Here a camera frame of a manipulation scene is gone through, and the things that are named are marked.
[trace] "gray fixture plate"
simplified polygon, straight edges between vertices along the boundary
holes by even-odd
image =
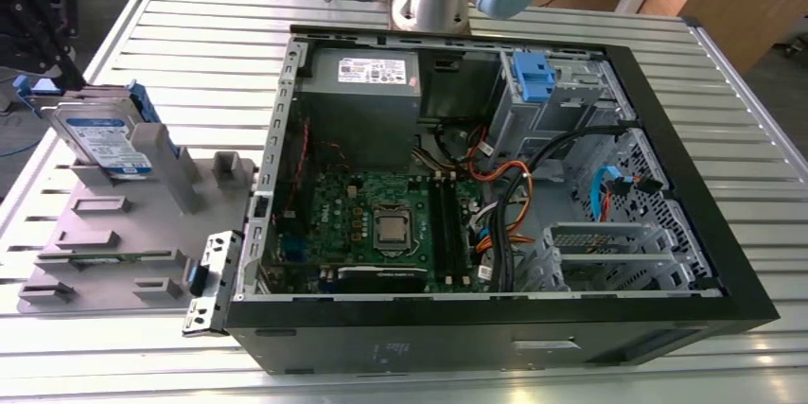
[[[81,183],[71,193],[69,202],[60,215],[45,253],[65,251],[56,247],[63,232],[113,231],[117,242],[112,246],[79,247],[73,251],[80,255],[96,254],[109,257],[113,254],[144,252],[173,252],[176,250],[192,260],[203,256],[207,236],[212,232],[241,230],[249,199],[249,176],[253,163],[241,160],[248,175],[248,184],[236,187],[217,187],[213,177],[213,160],[195,161],[199,178],[193,188],[200,195],[200,207],[191,215],[183,215],[167,187],[156,181],[136,181],[116,186],[96,186],[92,189]],[[76,201],[99,197],[125,197],[129,209],[125,212],[108,210],[105,214],[87,213],[81,217],[73,212]],[[185,275],[191,264],[179,260],[145,260],[120,262],[99,260],[93,265],[72,267],[56,266],[52,272],[36,267],[25,289],[53,286],[57,282],[72,288],[67,302],[59,298],[51,302],[29,303],[20,299],[17,309],[23,313],[49,313],[72,311],[97,311],[108,309],[180,308],[187,307],[191,295],[185,286]],[[136,285],[135,280],[147,280],[147,287]],[[163,291],[157,285],[169,289]],[[181,290],[177,295],[176,285]],[[144,298],[132,293],[145,291]]]

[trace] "metal workbench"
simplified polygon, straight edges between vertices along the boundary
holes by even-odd
[[[677,19],[599,12],[471,17],[477,34],[631,46],[781,319],[631,368],[269,377],[231,338],[183,339],[180,311],[21,316],[20,283],[76,182],[63,168],[73,155],[49,132],[0,207],[0,399],[808,400],[808,167],[705,34]],[[384,27],[387,16],[380,5],[349,1],[129,0],[87,79],[137,78],[195,157],[236,149],[257,160],[291,23]]]

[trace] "red wire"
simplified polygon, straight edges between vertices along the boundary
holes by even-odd
[[[300,152],[300,159],[297,160],[297,171],[295,172],[295,182],[292,183],[292,193],[289,200],[287,201],[287,207],[283,211],[288,211],[295,201],[295,193],[297,192],[297,182],[300,181],[300,174],[303,173],[303,163],[305,162],[305,151],[308,150],[308,120],[303,125],[303,151]]]
[[[600,222],[608,220],[608,211],[611,209],[611,191],[605,192],[604,200],[601,202],[601,217],[599,219]]]

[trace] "orange wire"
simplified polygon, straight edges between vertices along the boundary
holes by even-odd
[[[467,167],[468,167],[468,172],[471,173],[471,176],[479,180],[480,182],[492,182],[493,180],[499,179],[500,176],[512,168],[512,167],[519,167],[521,169],[521,171],[525,173],[525,180],[528,181],[528,200],[525,201],[524,205],[521,206],[521,210],[519,211],[519,215],[516,216],[516,221],[508,226],[508,233],[512,233],[516,229],[519,229],[519,227],[521,226],[521,223],[524,222],[527,216],[528,216],[528,210],[531,208],[531,199],[533,198],[533,178],[531,177],[531,169],[528,168],[528,165],[525,165],[521,161],[508,161],[505,163],[503,163],[500,165],[499,168],[496,168],[493,170],[493,172],[491,172],[489,174],[481,174],[475,170],[475,166],[473,166],[473,155],[477,152],[477,149],[480,148],[480,144],[483,144],[483,141],[485,140],[485,133],[487,133],[487,128],[483,127],[483,132],[480,133],[480,139],[477,140],[477,144],[475,145],[475,147],[468,151],[468,153],[465,154],[465,161],[467,161]],[[488,246],[485,249],[480,249],[481,245],[491,243],[491,236],[487,236],[481,242],[477,245],[477,251],[484,251],[487,248],[489,248],[491,246]]]

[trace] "white label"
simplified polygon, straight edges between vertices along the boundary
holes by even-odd
[[[337,81],[363,84],[407,84],[404,61],[387,59],[340,60]]]
[[[152,163],[131,146],[129,128],[117,118],[68,118],[67,124],[99,166],[123,179],[144,179]]]
[[[477,269],[477,277],[480,279],[485,279],[487,281],[491,281],[492,276],[493,276],[493,269],[491,267],[487,267],[485,265],[481,265],[480,268]]]
[[[480,143],[480,152],[485,154],[485,156],[491,156],[493,153],[493,147],[488,145],[488,142],[483,141]]]

